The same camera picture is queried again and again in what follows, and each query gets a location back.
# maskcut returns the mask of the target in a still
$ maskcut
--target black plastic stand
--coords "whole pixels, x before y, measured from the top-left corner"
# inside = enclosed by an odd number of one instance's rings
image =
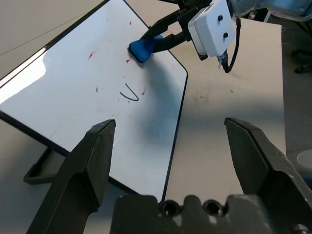
[[[47,148],[43,152],[38,161],[29,169],[29,171],[24,176],[24,182],[28,184],[47,184],[53,182],[57,174],[40,175],[43,164],[52,152],[53,150],[51,148]]]

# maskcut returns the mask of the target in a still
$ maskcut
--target table surface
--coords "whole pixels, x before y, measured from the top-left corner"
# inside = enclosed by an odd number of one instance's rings
[[[155,0],[128,2],[148,25],[177,9]],[[169,28],[169,33],[179,31],[176,24]],[[237,117],[262,128],[285,153],[280,38],[280,25],[243,20],[239,53],[230,74],[218,69],[215,58],[201,62],[191,42],[172,50],[189,78],[166,199],[182,204],[186,195],[194,194],[201,201],[211,198],[224,203],[228,195],[242,193],[223,125],[225,117]],[[0,193],[0,208],[11,210],[0,216],[0,230],[25,233],[49,186],[30,186],[22,177],[44,147],[4,122],[0,127],[5,132],[0,134],[0,154],[11,158],[0,162],[0,187],[5,188]],[[109,187],[104,205],[88,219],[86,234],[108,233],[111,204],[120,194]]]
[[[110,177],[161,201],[187,72],[168,51],[144,64],[129,56],[146,30],[123,0],[108,1],[0,88],[0,111],[69,152],[115,119]]]

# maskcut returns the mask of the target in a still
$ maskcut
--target whiteboard stand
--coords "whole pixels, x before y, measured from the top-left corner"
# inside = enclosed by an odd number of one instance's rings
[[[0,79],[0,119],[48,147],[25,182],[51,183],[38,175],[51,153],[67,156],[91,126],[115,119],[109,182],[165,198],[188,74],[169,51],[143,65],[129,55],[147,29],[125,1],[105,0]],[[120,96],[128,85],[140,101]]]

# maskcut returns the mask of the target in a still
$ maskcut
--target red ink spot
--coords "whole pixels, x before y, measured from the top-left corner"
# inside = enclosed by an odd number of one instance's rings
[[[93,56],[93,54],[94,54],[95,52],[96,52],[96,50],[91,52],[91,54],[89,55],[88,60]]]
[[[142,95],[144,95],[144,94],[145,94],[145,92],[146,92],[146,87],[147,87],[147,86],[145,86],[145,87],[144,87],[144,90],[143,90]]]

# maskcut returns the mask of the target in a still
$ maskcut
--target blue sponge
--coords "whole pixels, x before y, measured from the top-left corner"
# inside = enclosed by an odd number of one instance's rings
[[[136,40],[130,43],[128,50],[137,59],[138,62],[144,63],[151,57],[156,43],[161,39],[162,35],[158,35],[151,40]]]

